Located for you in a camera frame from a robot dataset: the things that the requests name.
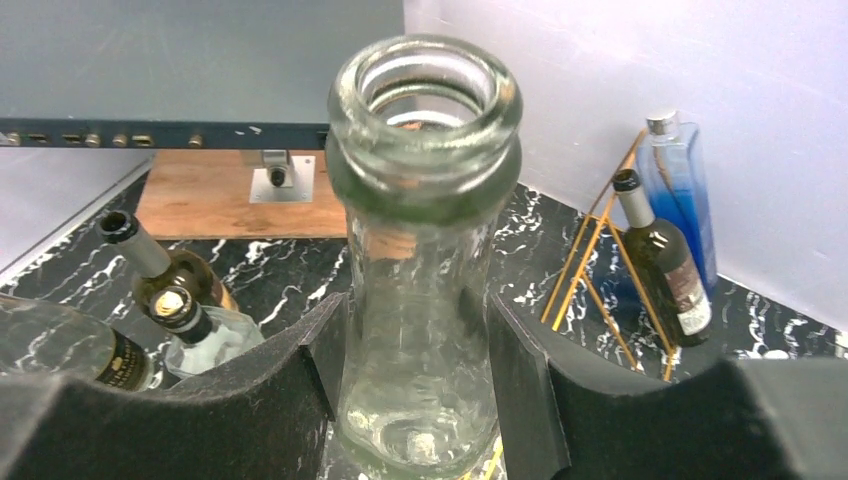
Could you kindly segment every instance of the wine bottle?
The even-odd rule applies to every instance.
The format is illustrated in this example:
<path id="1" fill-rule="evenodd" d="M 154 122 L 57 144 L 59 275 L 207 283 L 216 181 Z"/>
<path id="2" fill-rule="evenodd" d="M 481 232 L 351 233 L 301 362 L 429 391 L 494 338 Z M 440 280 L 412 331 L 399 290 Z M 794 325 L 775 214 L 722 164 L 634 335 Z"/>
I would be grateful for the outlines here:
<path id="1" fill-rule="evenodd" d="M 624 249 L 666 336 L 681 347 L 703 343 L 709 338 L 712 311 L 686 237 L 654 215 L 635 170 L 617 172 L 613 188 L 630 224 Z"/>
<path id="2" fill-rule="evenodd" d="M 169 286 L 157 292 L 151 309 L 154 321 L 174 335 L 165 352 L 165 366 L 180 378 L 217 367 L 264 340 L 249 316 L 201 307 L 183 287 Z"/>
<path id="3" fill-rule="evenodd" d="M 97 224 L 103 240 L 135 268 L 132 293 L 136 305 L 152 318 L 151 299 L 165 288 L 185 287 L 203 305 L 238 311 L 238 305 L 209 264 L 187 250 L 166 250 L 144 230 L 135 215 L 112 211 Z"/>
<path id="4" fill-rule="evenodd" d="M 62 372 L 124 390 L 153 379 L 150 357 L 109 325 L 66 305 L 0 294 L 0 371 Z"/>

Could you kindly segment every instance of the gold metal wine rack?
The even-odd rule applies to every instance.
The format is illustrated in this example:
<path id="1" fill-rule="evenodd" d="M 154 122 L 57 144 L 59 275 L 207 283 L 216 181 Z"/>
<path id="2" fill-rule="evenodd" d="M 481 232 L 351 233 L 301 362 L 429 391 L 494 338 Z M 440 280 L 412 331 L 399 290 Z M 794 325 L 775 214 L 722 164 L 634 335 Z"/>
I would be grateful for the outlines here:
<path id="1" fill-rule="evenodd" d="M 645 130 L 642 130 L 639 135 L 636 137 L 636 140 L 633 142 L 633 145 L 630 147 L 630 150 L 627 152 L 627 155 L 624 156 L 621 163 L 619 164 L 616 171 L 621 170 L 623 168 L 631 168 L 633 166 L 633 162 L 636 157 L 636 148 L 641 143 L 642 139 L 645 137 Z M 598 295 L 598 291 L 595 286 L 592 284 L 589 276 L 586 273 L 586 265 L 589 262 L 589 258 L 594 251 L 595 245 L 598 243 L 598 239 L 601 236 L 601 232 L 606 227 L 611 233 L 615 243 L 618 244 L 618 251 L 621 255 L 621 259 L 624 261 L 624 264 L 627 266 L 628 272 L 630 272 L 630 277 L 633 279 L 633 284 L 636 287 L 636 291 L 639 292 L 639 297 L 642 300 L 642 304 L 645 306 L 645 310 L 648 313 L 648 316 L 651 319 L 651 323 L 654 326 L 654 329 L 657 331 L 657 334 L 662 341 L 663 348 L 665 349 L 666 357 L 666 365 L 665 370 L 663 372 L 663 380 L 666 382 L 671 381 L 671 373 L 674 368 L 674 356 L 677 353 L 677 347 L 672 345 L 668 341 L 668 336 L 662 328 L 662 324 L 660 324 L 659 319 L 657 317 L 656 310 L 654 306 L 651 304 L 650 299 L 648 298 L 645 292 L 645 286 L 642 283 L 639 276 L 636 274 L 636 271 L 633 268 L 633 262 L 630 259 L 630 255 L 627 254 L 627 251 L 624 249 L 624 244 L 621 241 L 620 230 L 612 223 L 610 220 L 610 212 L 612 211 L 612 207 L 615 204 L 618 195 L 615 191 L 612 191 L 610 186 L 612 185 L 612 175 L 610 179 L 607 181 L 603 190 L 601 190 L 601 194 L 595 199 L 595 202 L 592 204 L 592 207 L 583 217 L 583 221 L 580 224 L 580 229 L 577 231 L 577 236 L 574 238 L 574 242 L 572 242 L 572 246 L 570 251 L 568 252 L 568 257 L 565 260 L 565 266 L 562 268 L 562 272 L 560 272 L 559 277 L 557 278 L 556 285 L 554 286 L 554 290 L 551 293 L 551 297 L 548 300 L 548 304 L 545 307 L 544 313 L 542 313 L 542 323 L 546 323 L 548 320 L 548 316 L 551 314 L 551 311 L 554 308 L 554 305 L 557 302 L 559 297 L 560 289 L 565 283 L 565 279 L 568 277 L 568 272 L 570 271 L 570 267 L 575 258 L 579 257 L 580 260 L 577 263 L 577 269 L 575 270 L 574 275 L 568 281 L 568 287 L 565 291 L 565 298 L 562 300 L 562 303 L 559 306 L 559 309 L 556 313 L 556 316 L 553 319 L 553 324 L 551 325 L 551 329 L 554 331 L 559 331 L 560 325 L 562 324 L 562 320 L 568 311 L 569 306 L 571 306 L 571 302 L 574 300 L 574 293 L 577 291 L 577 286 L 582 282 L 586 286 L 586 290 L 589 292 L 589 296 L 592 297 L 592 300 L 595 302 L 595 305 L 598 307 L 598 310 L 601 312 L 601 316 L 604 318 L 604 321 L 607 324 L 607 327 L 612 332 L 613 336 L 615 336 L 616 341 L 621 346 L 624 351 L 624 355 L 627 357 L 627 361 L 630 363 L 630 367 L 633 370 L 638 371 L 638 363 L 633 356 L 633 352 L 630 351 L 630 347 L 627 346 L 627 342 L 624 341 L 624 338 L 621 336 L 621 332 L 619 332 L 618 325 L 615 320 L 613 320 L 612 315 L 610 315 L 609 310 L 604 305 L 603 300 L 600 295 Z M 606 203 L 604 205 L 603 211 L 600 215 L 596 214 L 598 207 L 604 203 L 606 199 Z M 583 242 L 583 236 L 588 230 L 589 224 L 591 221 L 595 221 L 594 228 L 592 229 L 591 236 L 588 237 L 588 242 L 585 248 L 581 249 L 581 243 Z"/>

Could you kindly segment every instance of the dark gray panel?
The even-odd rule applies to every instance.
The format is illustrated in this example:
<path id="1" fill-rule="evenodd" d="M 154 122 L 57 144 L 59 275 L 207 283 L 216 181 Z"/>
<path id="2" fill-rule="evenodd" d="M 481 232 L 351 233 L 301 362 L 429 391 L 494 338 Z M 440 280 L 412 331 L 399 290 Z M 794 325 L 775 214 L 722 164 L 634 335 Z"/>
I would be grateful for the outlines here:
<path id="1" fill-rule="evenodd" d="M 6 133 L 27 119 L 326 124 L 341 64 L 403 31 L 400 0 L 0 0 L 0 12 Z"/>

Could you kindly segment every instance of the wooden board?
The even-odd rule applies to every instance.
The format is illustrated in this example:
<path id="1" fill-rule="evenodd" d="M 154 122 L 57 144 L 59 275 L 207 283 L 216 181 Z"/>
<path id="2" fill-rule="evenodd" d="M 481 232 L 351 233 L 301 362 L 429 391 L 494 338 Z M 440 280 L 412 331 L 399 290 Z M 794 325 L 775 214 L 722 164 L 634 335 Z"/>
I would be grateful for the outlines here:
<path id="1" fill-rule="evenodd" d="M 253 169 L 237 150 L 163 150 L 136 215 L 160 240 L 345 237 L 344 207 L 333 195 L 324 152 L 315 155 L 310 203 L 251 204 Z"/>

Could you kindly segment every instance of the blue glass bottle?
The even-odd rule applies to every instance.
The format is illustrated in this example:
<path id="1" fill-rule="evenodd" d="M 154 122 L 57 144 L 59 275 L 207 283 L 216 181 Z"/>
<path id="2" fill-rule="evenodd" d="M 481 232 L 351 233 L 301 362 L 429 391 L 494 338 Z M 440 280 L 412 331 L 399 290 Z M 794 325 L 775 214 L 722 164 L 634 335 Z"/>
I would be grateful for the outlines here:
<path id="1" fill-rule="evenodd" d="M 636 152 L 636 170 L 657 217 L 686 236 L 709 295 L 718 282 L 707 179 L 697 124 L 680 123 L 676 110 L 648 117 L 648 135 Z"/>

